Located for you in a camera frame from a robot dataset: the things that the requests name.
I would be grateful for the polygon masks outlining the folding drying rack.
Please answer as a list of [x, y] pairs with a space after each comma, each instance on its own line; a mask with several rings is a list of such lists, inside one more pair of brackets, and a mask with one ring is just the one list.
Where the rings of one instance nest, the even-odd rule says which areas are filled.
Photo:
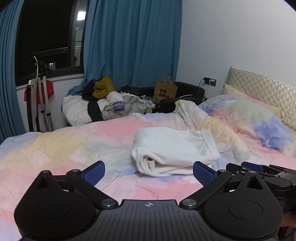
[[[45, 132], [54, 130], [52, 115], [47, 95], [46, 74], [49, 69], [43, 61], [34, 57], [36, 66], [36, 77], [31, 79], [27, 86], [27, 119], [30, 132], [41, 132], [40, 118], [43, 120]], [[44, 88], [45, 102], [43, 102], [42, 88]]]

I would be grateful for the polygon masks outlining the brown paper bag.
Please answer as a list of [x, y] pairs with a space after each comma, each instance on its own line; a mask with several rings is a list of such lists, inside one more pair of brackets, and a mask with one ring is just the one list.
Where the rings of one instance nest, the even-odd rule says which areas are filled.
[[160, 102], [163, 99], [175, 98], [177, 93], [177, 85], [172, 81], [170, 77], [166, 77], [164, 80], [156, 82], [154, 88], [154, 102]]

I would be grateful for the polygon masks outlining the wall socket with charger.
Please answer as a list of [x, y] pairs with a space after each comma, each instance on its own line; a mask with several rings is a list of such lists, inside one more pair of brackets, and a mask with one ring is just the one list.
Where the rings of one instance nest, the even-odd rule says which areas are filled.
[[207, 85], [216, 86], [217, 80], [216, 79], [213, 79], [213, 78], [209, 78], [209, 77], [204, 77], [204, 82]]

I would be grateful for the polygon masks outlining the blue curtain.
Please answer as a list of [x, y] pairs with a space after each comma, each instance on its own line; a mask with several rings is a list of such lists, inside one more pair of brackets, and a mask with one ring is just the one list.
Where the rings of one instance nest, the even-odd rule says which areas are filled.
[[25, 132], [16, 87], [36, 76], [82, 72], [78, 95], [109, 76], [115, 87], [177, 75], [181, 1], [1, 1], [1, 140]]

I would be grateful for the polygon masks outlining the mustard yellow garment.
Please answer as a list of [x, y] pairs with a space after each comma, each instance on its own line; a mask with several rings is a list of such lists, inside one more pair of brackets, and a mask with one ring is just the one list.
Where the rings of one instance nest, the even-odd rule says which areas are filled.
[[105, 76], [102, 80], [94, 83], [94, 92], [92, 96], [97, 99], [105, 98], [109, 93], [116, 91], [112, 80], [109, 76]]

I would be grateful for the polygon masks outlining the white clothes pile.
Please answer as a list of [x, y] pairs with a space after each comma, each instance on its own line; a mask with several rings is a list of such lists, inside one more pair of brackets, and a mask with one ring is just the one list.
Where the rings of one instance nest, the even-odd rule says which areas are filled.
[[146, 96], [136, 96], [125, 92], [111, 92], [106, 97], [94, 101], [80, 95], [64, 97], [62, 112], [71, 126], [81, 126], [90, 122], [121, 118], [131, 113], [152, 113], [155, 104]]

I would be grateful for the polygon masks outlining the pastel tie-dye duvet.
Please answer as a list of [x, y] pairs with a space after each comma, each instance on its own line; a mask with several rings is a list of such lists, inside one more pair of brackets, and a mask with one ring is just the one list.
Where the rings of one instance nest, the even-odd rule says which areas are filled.
[[220, 159], [213, 169], [229, 162], [244, 161], [295, 168], [295, 154], [286, 156], [262, 147], [211, 117], [199, 105], [178, 101], [172, 113], [131, 114], [124, 118], [62, 128], [51, 133], [25, 133], [1, 144], [1, 240], [19, 240], [14, 210], [42, 170], [63, 175], [104, 161], [106, 173], [97, 188], [123, 199], [182, 200], [200, 188], [193, 175], [151, 177], [138, 172], [131, 152], [134, 135], [140, 128], [165, 127], [174, 130], [210, 130]]

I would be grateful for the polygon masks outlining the cream quilted headboard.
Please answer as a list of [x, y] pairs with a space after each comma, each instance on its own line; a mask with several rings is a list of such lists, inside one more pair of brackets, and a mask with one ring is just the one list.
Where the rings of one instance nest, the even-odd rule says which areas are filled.
[[224, 90], [245, 94], [279, 108], [282, 122], [295, 130], [295, 87], [265, 75], [231, 67]]

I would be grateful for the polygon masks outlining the pastel pillow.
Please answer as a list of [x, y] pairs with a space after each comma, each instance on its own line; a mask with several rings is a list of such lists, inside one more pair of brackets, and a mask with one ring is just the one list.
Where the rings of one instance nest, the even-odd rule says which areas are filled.
[[295, 154], [293, 131], [258, 101], [233, 94], [222, 94], [201, 103], [199, 108], [262, 147], [276, 150], [286, 156]]

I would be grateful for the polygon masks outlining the red cloth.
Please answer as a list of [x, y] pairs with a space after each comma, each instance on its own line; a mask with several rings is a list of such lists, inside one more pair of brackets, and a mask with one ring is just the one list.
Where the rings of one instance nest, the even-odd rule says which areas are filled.
[[[53, 82], [49, 81], [48, 79], [46, 80], [46, 84], [47, 84], [47, 95], [49, 99], [54, 94], [54, 86], [53, 86]], [[43, 95], [43, 102], [45, 102], [44, 88], [42, 88], [42, 95]], [[25, 90], [24, 92], [23, 99], [24, 101], [27, 101], [27, 90]]]

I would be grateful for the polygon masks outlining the white sweatpants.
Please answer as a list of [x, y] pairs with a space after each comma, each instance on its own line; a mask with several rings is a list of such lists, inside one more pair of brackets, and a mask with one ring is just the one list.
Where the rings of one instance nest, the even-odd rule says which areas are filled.
[[209, 166], [220, 159], [210, 130], [165, 127], [138, 129], [131, 155], [137, 170], [152, 177], [192, 175], [196, 161]]

